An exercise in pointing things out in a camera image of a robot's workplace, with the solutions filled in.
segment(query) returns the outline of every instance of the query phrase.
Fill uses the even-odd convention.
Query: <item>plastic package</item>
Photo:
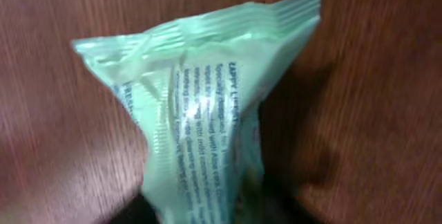
[[[73,42],[146,136],[142,193],[163,223],[259,223],[258,105],[319,10],[320,0],[245,3]]]

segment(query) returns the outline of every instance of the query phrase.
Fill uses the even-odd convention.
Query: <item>light green wrapper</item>
[[[304,48],[319,10],[320,0],[245,3],[74,41],[146,136],[142,192],[163,223],[260,222],[258,105]]]

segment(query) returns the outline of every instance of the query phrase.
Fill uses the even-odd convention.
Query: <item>wooden table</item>
[[[70,40],[245,1],[277,0],[0,0],[0,223],[103,223],[141,183],[144,138]],[[330,223],[436,223],[440,4],[323,3],[262,108],[269,171]]]

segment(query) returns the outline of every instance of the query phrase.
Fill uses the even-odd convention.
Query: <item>wood grain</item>
[[[0,0],[0,223],[103,223],[141,183],[142,134],[71,39],[245,1],[277,0]],[[263,106],[269,171],[304,184],[330,223],[441,222],[439,8],[324,0],[317,33]]]

